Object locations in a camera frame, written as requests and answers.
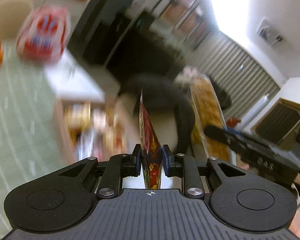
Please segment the black jacket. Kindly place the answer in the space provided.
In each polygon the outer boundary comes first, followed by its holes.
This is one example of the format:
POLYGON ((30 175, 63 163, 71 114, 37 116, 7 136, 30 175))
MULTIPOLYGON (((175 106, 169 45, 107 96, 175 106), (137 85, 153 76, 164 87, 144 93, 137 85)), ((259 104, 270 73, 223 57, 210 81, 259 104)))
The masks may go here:
POLYGON ((195 113, 183 93, 167 77, 151 73, 137 73, 121 83, 117 96, 136 96, 134 112, 139 112, 140 98, 147 112, 172 111, 175 117, 178 142, 174 154, 186 153, 195 124, 195 113))

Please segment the red rabbit snack bag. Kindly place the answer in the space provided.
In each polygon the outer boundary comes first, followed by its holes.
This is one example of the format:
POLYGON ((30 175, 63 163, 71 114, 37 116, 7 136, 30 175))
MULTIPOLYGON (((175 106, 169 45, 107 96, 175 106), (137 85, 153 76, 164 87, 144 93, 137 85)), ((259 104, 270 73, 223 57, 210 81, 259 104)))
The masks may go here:
POLYGON ((58 62, 70 36, 67 7, 44 5, 27 16, 19 31, 16 52, 22 59, 41 63, 58 62))

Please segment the black aquarium cabinet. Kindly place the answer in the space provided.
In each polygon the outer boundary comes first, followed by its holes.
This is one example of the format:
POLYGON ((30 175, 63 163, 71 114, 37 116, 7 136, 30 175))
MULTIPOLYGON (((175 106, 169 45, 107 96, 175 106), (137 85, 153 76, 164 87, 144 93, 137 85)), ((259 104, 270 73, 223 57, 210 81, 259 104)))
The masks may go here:
POLYGON ((209 0, 89 0, 68 49, 120 82, 137 73, 174 78, 213 25, 209 0))

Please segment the long biscuit roll packet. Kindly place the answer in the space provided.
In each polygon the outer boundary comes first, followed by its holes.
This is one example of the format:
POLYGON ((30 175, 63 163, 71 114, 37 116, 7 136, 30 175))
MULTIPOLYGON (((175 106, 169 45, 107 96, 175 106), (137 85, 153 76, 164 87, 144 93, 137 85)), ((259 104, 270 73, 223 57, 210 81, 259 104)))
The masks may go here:
POLYGON ((229 148, 204 134, 204 129, 209 125, 225 127, 223 113, 210 79, 208 77, 193 79, 190 94, 195 114, 195 126, 191 134, 194 155, 197 158, 217 157, 229 162, 231 160, 229 148))

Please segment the pink open gift box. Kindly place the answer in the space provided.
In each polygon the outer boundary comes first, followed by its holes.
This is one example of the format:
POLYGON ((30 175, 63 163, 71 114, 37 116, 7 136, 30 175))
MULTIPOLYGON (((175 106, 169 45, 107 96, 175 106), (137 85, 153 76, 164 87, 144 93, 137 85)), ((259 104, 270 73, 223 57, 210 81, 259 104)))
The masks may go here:
POLYGON ((106 161, 116 154, 131 153, 140 142, 135 121, 120 100, 57 99, 53 117, 67 164, 89 157, 106 161))

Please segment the green checked tablecloth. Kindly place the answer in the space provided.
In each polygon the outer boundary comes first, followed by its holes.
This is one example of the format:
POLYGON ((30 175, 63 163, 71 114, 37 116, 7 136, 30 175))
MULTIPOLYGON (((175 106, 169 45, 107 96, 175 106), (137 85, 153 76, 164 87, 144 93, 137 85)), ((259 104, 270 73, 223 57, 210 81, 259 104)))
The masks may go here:
POLYGON ((0 67, 0 239, 11 230, 4 199, 17 186, 66 166, 53 122, 56 96, 43 67, 21 61, 2 44, 0 67))

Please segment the dark red snack bag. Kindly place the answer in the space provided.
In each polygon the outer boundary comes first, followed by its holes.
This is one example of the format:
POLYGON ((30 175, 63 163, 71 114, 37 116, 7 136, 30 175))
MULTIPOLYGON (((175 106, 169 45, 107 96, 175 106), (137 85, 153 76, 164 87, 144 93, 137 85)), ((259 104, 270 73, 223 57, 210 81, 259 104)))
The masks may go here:
POLYGON ((160 189, 162 164, 161 144, 158 141, 158 137, 143 104, 142 90, 139 103, 139 130, 145 188, 151 190, 160 189))

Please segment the small red snack packet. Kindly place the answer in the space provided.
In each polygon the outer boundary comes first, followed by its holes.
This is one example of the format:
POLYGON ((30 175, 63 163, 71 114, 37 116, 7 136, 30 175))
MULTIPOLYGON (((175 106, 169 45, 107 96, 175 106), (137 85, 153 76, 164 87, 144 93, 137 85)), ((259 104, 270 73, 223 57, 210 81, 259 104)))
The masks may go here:
POLYGON ((76 153, 80 160, 95 157, 99 161, 126 153, 125 128, 118 115, 112 111, 94 109, 88 130, 79 137, 76 153))

